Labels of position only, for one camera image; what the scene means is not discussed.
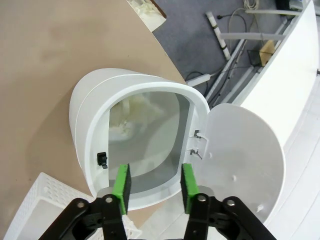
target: screw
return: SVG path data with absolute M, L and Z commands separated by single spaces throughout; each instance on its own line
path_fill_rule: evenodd
M 255 212 L 258 213 L 260 212 L 262 209 L 264 209 L 264 206 L 262 204 L 259 204 L 258 207 L 256 208 Z
M 229 205 L 229 206 L 231 206 L 231 207 L 233 207 L 234 205 L 236 205 L 236 204 L 235 204 L 235 201 L 233 201 L 233 200 L 228 200 L 228 201 L 226 201 L 226 204 Z
M 112 197 L 107 197 L 107 198 L 105 199 L 105 201 L 109 204 L 109 203 L 111 203 L 113 200 L 112 200 Z
M 78 204 L 76 206 L 78 208 L 83 208 L 85 206 L 85 204 L 82 201 L 80 201 L 80 202 L 78 202 Z
M 203 195 L 199 195 L 199 196 L 197 197 L 197 199 L 198 199 L 198 201 L 200 201 L 200 202 L 205 202 L 205 201 L 207 200 L 206 197 L 203 196 Z

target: white curved panel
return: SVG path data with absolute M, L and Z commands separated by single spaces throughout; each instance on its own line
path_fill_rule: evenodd
M 285 177 L 282 147 L 272 129 L 249 110 L 224 103 L 209 115 L 205 155 L 195 167 L 198 185 L 209 187 L 222 201 L 237 196 L 266 221 Z
M 320 78 L 286 144 L 286 178 L 267 225 L 278 239 L 318 240 L 320 205 Z
M 283 146 L 307 102 L 319 65 L 313 1 L 258 76 L 242 107 L 264 119 Z

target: green gripper pad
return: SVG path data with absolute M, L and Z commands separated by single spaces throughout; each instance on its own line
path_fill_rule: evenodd
M 184 212 L 190 213 L 193 198 L 199 193 L 199 188 L 196 183 L 194 171 L 191 163 L 183 163 L 181 167 L 181 191 L 184 205 Z
M 122 164 L 118 169 L 112 194 L 120 200 L 120 211 L 122 215 L 127 214 L 129 196 L 131 189 L 131 175 L 129 164 Z

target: cable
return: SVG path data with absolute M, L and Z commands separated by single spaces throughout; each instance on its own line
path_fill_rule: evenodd
M 188 78 L 192 75 L 192 74 L 200 74 L 200 76 L 201 75 L 204 75 L 202 72 L 200 72 L 200 71 L 192 71 L 192 72 L 190 72 L 186 77 L 185 77 L 185 81 L 187 81 L 188 80 Z M 206 92 L 208 91 L 208 89 L 209 89 L 209 83 L 208 83 L 208 81 L 206 81 L 205 82 L 205 92 L 204 92 L 204 95 L 206 95 Z
M 238 57 L 235 59 L 235 62 L 234 62 L 234 65 L 233 65 L 233 69 L 231 69 L 231 71 L 229 73 L 230 74 L 229 78 L 233 77 L 235 68 L 238 66 L 238 62 L 239 62 L 239 60 L 240 60 L 240 58 L 241 58 L 241 56 L 242 56 L 242 54 L 243 54 L 243 52 L 245 50 L 245 46 L 246 46 L 247 42 L 248 42 L 248 40 L 244 41 L 244 43 L 242 45 L 242 48 L 240 49 L 240 52 L 238 54 Z
M 229 68 L 228 70 L 226 71 L 222 71 L 221 73 L 225 73 L 225 72 L 228 72 L 228 74 L 226 75 L 224 81 L 223 81 L 223 84 L 221 85 L 221 87 L 219 88 L 219 90 L 216 92 L 216 94 L 213 96 L 213 98 L 210 100 L 209 102 L 209 107 L 212 103 L 214 103 L 216 101 L 216 97 L 219 96 L 219 94 L 221 93 L 221 90 L 223 89 L 223 87 L 225 86 L 225 84 L 228 82 L 228 78 L 229 78 L 229 73 L 231 72 L 231 70 L 233 69 L 244 69 L 244 68 L 250 68 L 252 65 L 250 66 L 237 66 L 237 67 L 232 67 L 232 68 Z
M 227 32 L 230 33 L 230 27 L 231 27 L 231 21 L 234 17 L 234 15 L 236 14 L 236 12 L 240 11 L 240 10 L 243 10 L 245 11 L 246 9 L 244 9 L 243 7 L 240 7 L 240 8 L 237 8 L 236 10 L 233 11 L 233 13 L 231 14 L 229 20 L 228 20 L 228 28 L 227 28 Z M 229 47 L 230 47 L 230 50 L 232 50 L 232 47 L 231 47 L 231 40 L 228 41 L 228 44 L 229 44 Z
M 253 3 L 250 3 L 250 0 L 243 0 L 243 7 L 248 10 L 257 10 L 259 8 L 259 0 L 253 0 Z
M 214 73 L 210 74 L 210 76 L 212 77 L 212 76 L 215 76 L 215 75 L 221 73 L 221 71 L 225 68 L 225 66 L 226 65 L 224 64 L 223 66 L 219 67 L 218 70 L 215 71 Z
M 245 18 L 243 16 L 239 15 L 239 14 L 218 15 L 217 18 L 220 20 L 220 19 L 222 19 L 224 17 L 231 17 L 231 16 L 237 16 L 239 18 L 242 18 L 243 23 L 244 23 L 244 30 L 245 30 L 245 32 L 248 32 L 247 22 L 246 22 Z
M 262 33 L 262 32 L 261 32 L 260 25 L 259 25 L 259 22 L 258 22 L 258 19 L 257 19 L 257 15 L 256 15 L 256 14 L 253 14 L 253 17 L 254 17 L 255 24 L 256 24 L 256 28 L 258 29 L 258 32 L 259 32 L 259 33 Z M 263 47 L 263 46 L 264 46 L 264 41 L 263 41 L 263 40 L 260 40 L 260 43 L 261 43 L 261 47 Z

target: tan table surface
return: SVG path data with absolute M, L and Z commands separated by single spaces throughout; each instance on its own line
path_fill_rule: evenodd
M 75 84 L 100 68 L 184 83 L 126 0 L 1 1 L 0 239 L 40 172 L 90 194 L 69 101 Z M 132 217 L 141 225 L 141 214 Z

